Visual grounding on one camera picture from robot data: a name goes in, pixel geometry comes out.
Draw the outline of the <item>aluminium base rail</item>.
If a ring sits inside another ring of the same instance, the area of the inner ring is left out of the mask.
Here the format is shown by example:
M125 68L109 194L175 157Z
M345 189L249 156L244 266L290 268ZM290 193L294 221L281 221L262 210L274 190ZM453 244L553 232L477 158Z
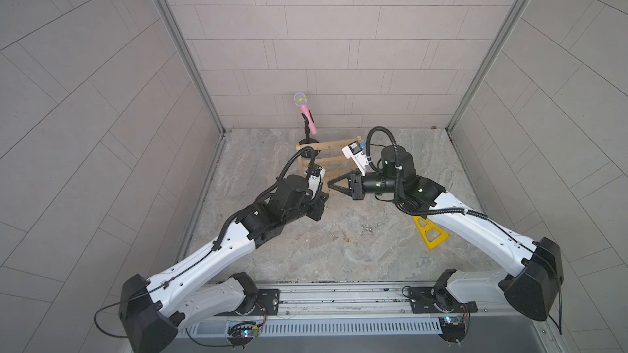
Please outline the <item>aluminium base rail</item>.
M244 315L199 315L177 340L230 346L256 338L438 335L461 343L489 322L546 342L552 327L517 312L497 272L455 272L440 281L259 284L263 304Z

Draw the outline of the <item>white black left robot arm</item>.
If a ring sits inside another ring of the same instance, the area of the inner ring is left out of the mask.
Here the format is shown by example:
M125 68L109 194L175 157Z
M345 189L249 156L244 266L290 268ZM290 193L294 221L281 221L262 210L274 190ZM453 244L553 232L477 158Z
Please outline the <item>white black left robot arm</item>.
M188 325L211 315L251 311L258 288L245 272L214 287L206 283L277 237L287 224L301 217L319 221L329 198L322 189L323 176L314 148L298 150L275 183L228 217L215 239L148 279L140 275L127 279L116 305L122 337L132 350L161 352Z

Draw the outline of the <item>aluminium corner frame post left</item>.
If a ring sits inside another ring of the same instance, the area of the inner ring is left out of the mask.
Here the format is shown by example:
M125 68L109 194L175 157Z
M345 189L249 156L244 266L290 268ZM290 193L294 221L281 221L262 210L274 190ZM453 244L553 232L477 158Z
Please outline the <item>aluminium corner frame post left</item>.
M173 40L173 44L182 59L186 72L190 76L191 81L201 95L204 104L209 110L212 120L218 128L220 137L225 137L226 129L222 123L222 120L219 118L216 107L211 101L208 90L204 84L203 79L201 78L201 74L196 66L194 58L191 55L191 50L189 49L188 44L183 37L181 29L178 26L178 23L175 19L171 6L168 3L168 0L153 0L153 2L156 6L157 11L160 13L161 19L165 24L165 29L167 30L168 35Z

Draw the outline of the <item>aluminium corner frame post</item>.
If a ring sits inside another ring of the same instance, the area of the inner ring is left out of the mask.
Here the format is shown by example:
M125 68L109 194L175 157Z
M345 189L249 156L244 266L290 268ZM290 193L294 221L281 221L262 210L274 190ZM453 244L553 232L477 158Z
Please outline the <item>aluminium corner frame post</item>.
M165 24L165 29L167 30L168 35L173 40L173 44L182 59L186 72L190 76L191 81L201 95L204 104L209 110L212 120L218 128L220 137L225 137L226 129L222 123L222 120L219 118L216 107L211 101L208 90L204 84L203 79L201 78L201 74L196 66L194 58L191 55L191 50L189 49L188 44L183 37L181 29L178 26L178 23L175 19L171 6L168 3L168 0L153 0L153 2L156 6L157 11L160 13L161 19Z
M518 20L522 17L523 12L530 0L514 0L513 5L511 6L509 12L507 13L500 29L496 37L494 38L492 44L490 45L487 54L481 62L478 70L476 71L467 91L465 92L463 98L461 99L461 103L459 104L456 112L453 114L451 121L449 122L446 131L451 136L453 132L456 130L456 127L459 125L464 113L470 106L470 103L479 88L482 86L484 79L488 75L490 69L494 65L497 57L501 53L505 43L508 41L508 38L512 34Z

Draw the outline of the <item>wooden jewelry display stand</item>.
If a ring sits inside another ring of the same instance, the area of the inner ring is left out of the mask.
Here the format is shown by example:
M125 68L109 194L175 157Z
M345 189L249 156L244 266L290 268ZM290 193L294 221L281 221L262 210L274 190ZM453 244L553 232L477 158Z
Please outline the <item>wooden jewelry display stand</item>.
M325 168L325 175L322 179L323 189L328 190L327 183L343 174L350 173L358 167L351 158L344 155L342 149L353 142L362 143L362 137L356 136L333 142L317 142L308 144L317 152L315 163Z

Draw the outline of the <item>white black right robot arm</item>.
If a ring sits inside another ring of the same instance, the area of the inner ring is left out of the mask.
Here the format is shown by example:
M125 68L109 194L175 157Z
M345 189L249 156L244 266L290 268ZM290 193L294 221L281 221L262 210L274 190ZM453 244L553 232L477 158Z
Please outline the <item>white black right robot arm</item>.
M371 158L371 137L377 132L390 141L381 150L380 164ZM460 303L508 303L531 320L551 318L553 305L562 302L564 283L561 249L554 240L534 240L504 227L471 209L436 181L418 175L411 153L385 127L373 127L365 142L352 142L342 151L356 169L340 176L347 186L331 179L330 189L354 200L363 200L368 194L377 199L390 194L389 202L398 211L453 231L499 265L488 272L445 271L433 288L435 294L445 291Z

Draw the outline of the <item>pink toy microphone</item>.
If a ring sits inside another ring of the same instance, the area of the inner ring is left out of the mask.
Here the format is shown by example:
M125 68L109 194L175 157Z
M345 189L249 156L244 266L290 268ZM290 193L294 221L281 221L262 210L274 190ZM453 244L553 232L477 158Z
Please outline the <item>pink toy microphone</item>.
M317 134L316 124L314 123L311 111L310 111L310 109L309 109L309 107L307 105L307 97L305 96L305 94L303 92L297 92L294 95L294 103L299 108L301 114L307 115L309 117L310 121L312 122L312 124L310 125L310 129L312 130L312 134Z

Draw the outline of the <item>yellow plastic triangle piece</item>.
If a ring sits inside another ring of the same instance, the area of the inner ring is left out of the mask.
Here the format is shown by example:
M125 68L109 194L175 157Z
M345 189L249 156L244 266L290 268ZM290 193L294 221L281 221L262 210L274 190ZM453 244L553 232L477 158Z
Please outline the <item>yellow plastic triangle piece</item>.
M413 222L429 251L445 242L450 235L432 221L423 217L413 217Z

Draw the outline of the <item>aluminium corner frame post right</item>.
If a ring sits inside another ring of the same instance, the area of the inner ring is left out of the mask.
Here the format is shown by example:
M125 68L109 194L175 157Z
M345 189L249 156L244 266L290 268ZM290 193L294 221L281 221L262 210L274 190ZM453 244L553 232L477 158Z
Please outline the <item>aluminium corner frame post right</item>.
M511 6L509 12L507 13L500 29L496 37L494 38L492 44L490 45L487 54L481 62L478 70L476 71L467 91L465 92L463 98L461 99L461 103L459 104L456 112L453 114L451 121L449 122L446 131L451 136L453 132L456 130L456 127L459 125L464 113L470 106L470 103L479 88L482 86L484 79L488 75L490 69L494 65L497 57L501 53L505 43L508 41L508 38L512 34L518 20L522 17L523 12L530 0L514 0L513 5Z

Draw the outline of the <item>black microphone stand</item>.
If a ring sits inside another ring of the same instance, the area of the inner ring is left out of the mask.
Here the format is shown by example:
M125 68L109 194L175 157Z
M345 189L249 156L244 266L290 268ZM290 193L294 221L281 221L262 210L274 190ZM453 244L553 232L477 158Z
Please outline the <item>black microphone stand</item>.
M302 114L303 119L304 119L304 133L305 133L305 137L304 139L302 139L299 142L299 145L311 145L314 143L318 143L318 140L314 139L311 137L312 135L312 130L310 129L310 125L312 124L312 122L310 121L309 117L305 114Z

